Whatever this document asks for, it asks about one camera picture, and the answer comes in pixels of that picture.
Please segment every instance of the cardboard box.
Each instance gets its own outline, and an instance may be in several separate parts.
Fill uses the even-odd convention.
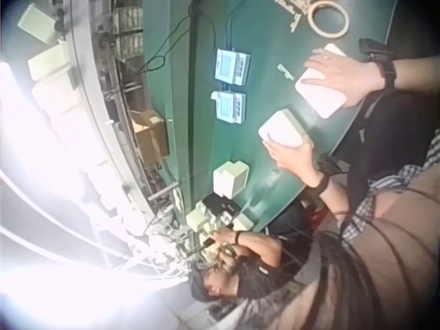
[[[145,166],[153,165],[169,155],[166,124],[154,110],[130,111],[139,152]]]

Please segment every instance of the white container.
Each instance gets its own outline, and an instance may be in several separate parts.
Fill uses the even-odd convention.
[[[80,103],[70,65],[40,79],[32,89],[32,95],[39,107],[45,110],[50,118]]]
[[[226,162],[213,173],[214,192],[218,196],[233,199],[248,182],[249,166],[243,162]]]
[[[33,81],[38,81],[68,64],[64,45],[55,45],[31,58],[27,65]]]
[[[333,43],[325,46],[329,52],[345,56]],[[322,86],[306,85],[301,82],[302,79],[324,79],[324,74],[315,70],[307,69],[295,84],[295,89],[299,94],[318,112],[321,118],[330,117],[347,101],[347,97],[340,91]]]
[[[20,18],[17,24],[19,28],[40,41],[53,44],[56,41],[55,18],[31,3]]]
[[[296,120],[289,109],[274,113],[267,122],[258,130],[263,141],[268,141],[269,136],[276,143],[283,146],[297,147],[303,144],[303,127]]]

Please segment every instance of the masking tape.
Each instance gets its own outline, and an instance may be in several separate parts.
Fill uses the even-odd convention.
[[[328,32],[322,31],[318,26],[316,26],[316,24],[314,22],[314,12],[318,8],[323,8],[323,7],[332,7],[333,9],[336,9],[338,12],[340,12],[342,14],[342,16],[344,17],[344,20],[345,20],[345,26],[344,26],[344,28],[342,28],[342,30],[340,32],[328,33]],[[349,30],[349,26],[350,26],[350,18],[349,18],[349,15],[347,14],[347,11],[341,5],[338,5],[337,3],[333,2],[333,1],[315,2],[313,5],[310,6],[309,12],[307,13],[307,18],[309,20],[309,24],[310,24],[310,27],[312,28],[312,30],[315,31],[320,36],[323,36],[324,38],[328,38],[328,39],[340,38],[341,36],[343,36],[344,34],[347,33],[347,31]]]

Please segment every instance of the green table surface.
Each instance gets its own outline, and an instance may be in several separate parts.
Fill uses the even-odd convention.
[[[189,2],[144,1],[146,58],[186,14]],[[171,149],[167,163],[181,184],[186,212],[212,192],[214,169],[228,160],[241,160],[250,166],[250,175],[245,190],[234,200],[255,223],[254,230],[260,230],[296,198],[303,185],[277,169],[261,144],[259,127],[276,111],[288,108],[311,136],[318,156],[335,149],[358,112],[340,109],[323,120],[295,90],[296,80],[287,80],[277,70],[278,64],[299,78],[312,49],[327,43],[359,58],[359,38],[386,41],[396,0],[336,1],[350,18],[349,31],[336,40],[318,36],[304,15],[291,33],[293,16],[274,0],[245,1],[233,15],[232,47],[250,54],[251,66],[246,85],[232,90],[247,94],[247,118],[243,124],[228,124],[215,118],[215,103],[210,99],[219,88],[213,74],[213,49],[226,46],[226,17],[239,2],[203,0],[204,14],[195,31],[170,52],[163,69],[148,73],[147,80],[153,107],[167,120]],[[343,26],[342,16],[331,10],[319,10],[315,18],[329,32]]]
[[[238,2],[230,0],[229,10]],[[234,200],[256,224],[254,230],[264,228],[303,189],[303,184],[296,177],[278,170],[269,158],[258,135],[259,127],[276,111],[288,108],[312,138],[314,153],[318,156],[335,149],[358,112],[358,109],[340,109],[330,118],[322,119],[295,90],[295,81],[286,79],[277,70],[278,64],[299,78],[305,70],[303,63],[314,48],[335,43],[348,56],[359,58],[359,38],[386,41],[395,8],[394,0],[337,2],[349,14],[350,27],[345,36],[336,40],[318,36],[309,27],[305,16],[301,17],[296,31],[291,33],[289,26],[293,16],[271,0],[248,0],[233,16],[232,47],[251,55],[246,85],[232,87],[247,95],[246,121],[243,124],[229,124],[215,120],[212,131],[209,125],[204,126],[203,123],[199,123],[195,129],[205,135],[212,134],[205,193],[212,191],[212,171],[224,162],[241,160],[250,166],[247,186]],[[342,16],[333,10],[317,12],[316,21],[331,32],[337,32],[343,26]],[[204,74],[212,75],[211,67],[204,69]],[[213,101],[209,101],[211,91],[209,86],[196,89],[195,98],[205,100],[203,111],[214,111]],[[200,147],[204,143],[206,139],[199,143]]]

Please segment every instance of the electronic meter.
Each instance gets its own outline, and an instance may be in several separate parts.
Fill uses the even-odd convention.
[[[217,50],[215,78],[231,85],[243,86],[248,77],[250,55]]]
[[[246,115],[246,95],[232,91],[215,91],[211,94],[215,100],[217,118],[231,124],[242,124]]]

